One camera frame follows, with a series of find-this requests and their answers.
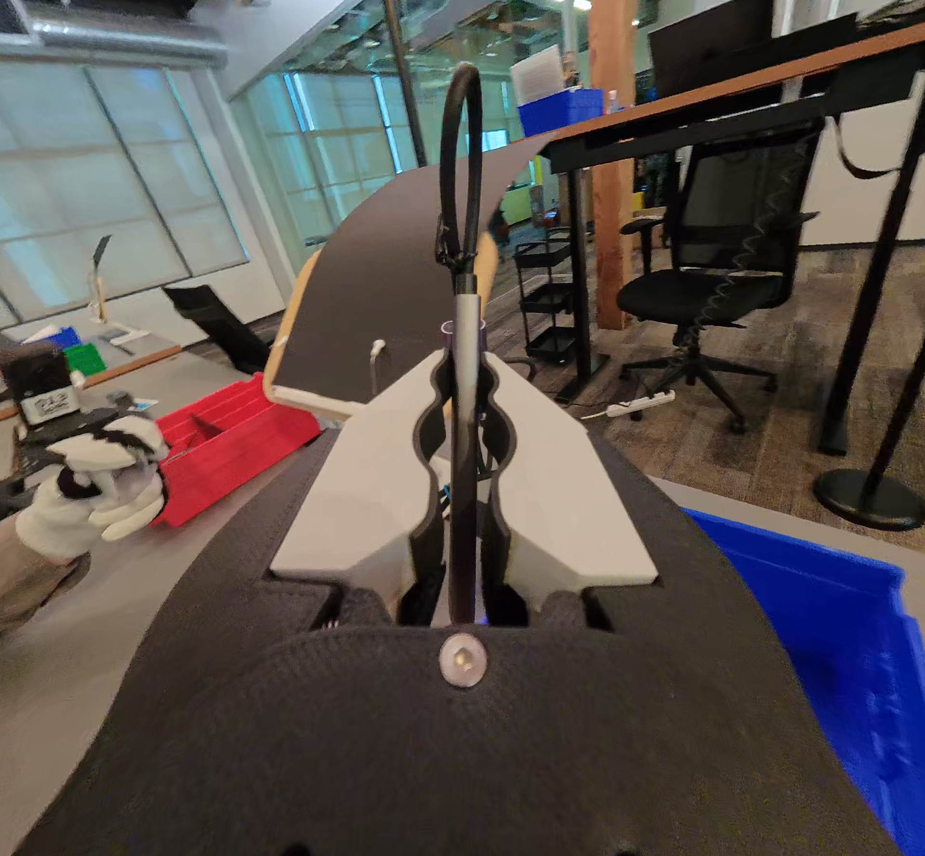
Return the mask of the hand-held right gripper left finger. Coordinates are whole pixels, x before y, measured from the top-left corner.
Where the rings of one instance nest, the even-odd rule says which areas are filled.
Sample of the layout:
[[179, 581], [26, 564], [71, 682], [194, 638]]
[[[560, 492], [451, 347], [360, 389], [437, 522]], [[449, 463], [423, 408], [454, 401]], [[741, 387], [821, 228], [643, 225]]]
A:
[[346, 421], [270, 563], [281, 579], [375, 593], [432, 624], [445, 584], [450, 463], [438, 349]]

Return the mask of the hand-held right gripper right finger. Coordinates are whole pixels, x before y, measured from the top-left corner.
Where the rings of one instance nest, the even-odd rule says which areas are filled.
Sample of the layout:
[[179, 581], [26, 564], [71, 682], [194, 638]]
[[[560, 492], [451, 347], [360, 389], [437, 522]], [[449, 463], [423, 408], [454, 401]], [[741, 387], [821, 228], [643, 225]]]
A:
[[480, 540], [487, 619], [528, 621], [554, 593], [652, 585], [656, 565], [585, 427], [491, 353], [478, 398], [494, 465]]

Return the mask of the red plastic bin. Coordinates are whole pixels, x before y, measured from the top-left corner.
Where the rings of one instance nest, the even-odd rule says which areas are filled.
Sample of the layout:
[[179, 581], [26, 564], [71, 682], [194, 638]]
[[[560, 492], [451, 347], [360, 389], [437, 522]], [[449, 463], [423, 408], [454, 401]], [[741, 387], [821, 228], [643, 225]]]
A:
[[156, 421], [168, 446], [166, 504], [156, 523], [181, 527], [321, 432], [315, 416], [266, 398], [263, 375], [237, 381]]

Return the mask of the grey usb hub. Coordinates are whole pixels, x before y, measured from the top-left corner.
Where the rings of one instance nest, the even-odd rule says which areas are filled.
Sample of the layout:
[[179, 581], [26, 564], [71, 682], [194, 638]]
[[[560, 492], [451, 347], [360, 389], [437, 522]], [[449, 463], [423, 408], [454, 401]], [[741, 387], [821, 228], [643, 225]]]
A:
[[[457, 214], [457, 144], [468, 123], [467, 193], [463, 227]], [[440, 138], [440, 213], [436, 259], [453, 285], [452, 441], [448, 601], [452, 624], [476, 617], [478, 378], [481, 365], [481, 298], [475, 271], [482, 188], [482, 97], [476, 66], [461, 63], [446, 96]]]

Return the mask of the blue plastic bin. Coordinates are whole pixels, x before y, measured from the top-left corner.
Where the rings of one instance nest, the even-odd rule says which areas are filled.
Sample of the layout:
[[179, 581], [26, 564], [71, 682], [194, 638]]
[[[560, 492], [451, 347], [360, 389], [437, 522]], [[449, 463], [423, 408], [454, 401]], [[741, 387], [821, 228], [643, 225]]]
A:
[[924, 853], [924, 675], [899, 566], [688, 508], [776, 630], [843, 768], [904, 854]]

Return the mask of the person's left forearm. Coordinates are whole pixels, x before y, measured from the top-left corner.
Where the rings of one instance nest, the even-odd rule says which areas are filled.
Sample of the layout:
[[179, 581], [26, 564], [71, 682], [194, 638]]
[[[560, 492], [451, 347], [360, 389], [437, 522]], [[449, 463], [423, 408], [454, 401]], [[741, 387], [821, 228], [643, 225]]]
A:
[[90, 568], [90, 548], [59, 550], [62, 542], [29, 510], [11, 515], [1, 525], [1, 634], [12, 633], [32, 619], [52, 598], [73, 588]]

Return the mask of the person's left hand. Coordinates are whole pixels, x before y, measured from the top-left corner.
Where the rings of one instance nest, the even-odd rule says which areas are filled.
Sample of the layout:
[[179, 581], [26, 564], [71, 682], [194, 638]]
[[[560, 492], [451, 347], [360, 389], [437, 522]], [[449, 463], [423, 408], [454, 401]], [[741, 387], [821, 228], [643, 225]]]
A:
[[63, 563], [99, 542], [127, 538], [151, 524], [167, 502], [155, 465], [106, 471], [62, 467], [44, 480], [13, 518], [17, 538], [43, 558]]

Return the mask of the grey laptop stand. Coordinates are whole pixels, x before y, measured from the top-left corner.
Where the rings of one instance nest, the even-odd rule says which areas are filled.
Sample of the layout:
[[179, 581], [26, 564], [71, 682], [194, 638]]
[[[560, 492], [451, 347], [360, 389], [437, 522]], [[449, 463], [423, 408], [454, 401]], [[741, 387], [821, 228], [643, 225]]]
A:
[[99, 327], [98, 334], [103, 341], [112, 346], [126, 348], [130, 343], [140, 341], [151, 333], [119, 322], [110, 316], [101, 263], [111, 239], [112, 235], [101, 237], [92, 253], [88, 274], [88, 312], [90, 321]]

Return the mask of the white power strip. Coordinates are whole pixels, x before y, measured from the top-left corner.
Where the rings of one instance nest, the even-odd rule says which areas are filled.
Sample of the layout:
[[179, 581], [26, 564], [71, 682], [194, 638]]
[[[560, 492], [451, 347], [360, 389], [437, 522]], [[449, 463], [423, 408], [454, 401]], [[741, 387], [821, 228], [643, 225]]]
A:
[[653, 395], [642, 396], [630, 401], [622, 401], [608, 405], [604, 416], [608, 419], [617, 419], [623, 416], [634, 416], [646, 410], [662, 407], [672, 403], [676, 398], [674, 390], [660, 391]]

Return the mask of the black rolling cart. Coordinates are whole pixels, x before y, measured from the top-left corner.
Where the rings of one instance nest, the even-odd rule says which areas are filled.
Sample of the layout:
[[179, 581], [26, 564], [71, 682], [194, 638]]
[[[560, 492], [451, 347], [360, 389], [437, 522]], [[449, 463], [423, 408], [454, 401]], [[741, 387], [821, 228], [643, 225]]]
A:
[[574, 358], [575, 330], [561, 318], [573, 316], [574, 290], [571, 273], [556, 272], [572, 263], [567, 234], [555, 230], [542, 240], [519, 245], [514, 262], [526, 355], [547, 364], [567, 364]]

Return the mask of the black round pole base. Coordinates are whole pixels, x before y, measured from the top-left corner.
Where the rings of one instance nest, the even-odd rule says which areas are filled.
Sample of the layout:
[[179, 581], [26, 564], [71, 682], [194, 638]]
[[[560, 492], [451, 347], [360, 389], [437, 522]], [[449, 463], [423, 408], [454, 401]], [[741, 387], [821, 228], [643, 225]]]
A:
[[813, 482], [817, 501], [833, 514], [858, 526], [882, 531], [908, 531], [924, 525], [924, 500], [904, 483], [883, 477], [869, 483], [869, 473], [833, 469]]

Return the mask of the air vent grille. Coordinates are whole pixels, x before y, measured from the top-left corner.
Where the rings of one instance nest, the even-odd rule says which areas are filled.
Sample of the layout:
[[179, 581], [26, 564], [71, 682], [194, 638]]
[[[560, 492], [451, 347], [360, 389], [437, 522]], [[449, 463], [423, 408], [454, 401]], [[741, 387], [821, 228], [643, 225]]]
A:
[[23, 2], [1, 0], [1, 47], [35, 47], [40, 43]]

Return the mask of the blue storage crate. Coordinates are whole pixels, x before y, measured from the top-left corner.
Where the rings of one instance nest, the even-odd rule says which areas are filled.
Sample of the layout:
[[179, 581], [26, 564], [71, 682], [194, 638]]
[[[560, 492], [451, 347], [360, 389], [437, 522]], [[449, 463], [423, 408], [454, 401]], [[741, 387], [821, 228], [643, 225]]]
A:
[[525, 137], [567, 128], [600, 117], [604, 92], [599, 88], [562, 90], [517, 108]]

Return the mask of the black desk with wooden edge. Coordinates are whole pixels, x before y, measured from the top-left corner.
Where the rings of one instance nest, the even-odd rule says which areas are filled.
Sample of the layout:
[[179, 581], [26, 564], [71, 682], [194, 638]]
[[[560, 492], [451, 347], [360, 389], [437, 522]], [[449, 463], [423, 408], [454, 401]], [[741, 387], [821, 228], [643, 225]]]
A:
[[[923, 71], [923, 20], [880, 25], [879, 30], [822, 53], [544, 133], [546, 144], [540, 152], [554, 173], [570, 175], [627, 158], [906, 99], [912, 80]], [[851, 393], [899, 245], [923, 139], [923, 102], [919, 102], [822, 412], [818, 450], [828, 456], [844, 457], [848, 451]]]

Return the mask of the white stacked trays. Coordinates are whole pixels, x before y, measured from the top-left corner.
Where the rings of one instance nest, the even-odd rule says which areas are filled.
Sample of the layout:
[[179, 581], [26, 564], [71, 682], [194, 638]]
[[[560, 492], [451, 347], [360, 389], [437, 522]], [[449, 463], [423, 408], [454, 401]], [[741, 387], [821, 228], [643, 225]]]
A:
[[514, 64], [510, 72], [518, 107], [547, 99], [566, 88], [561, 52], [556, 44]]

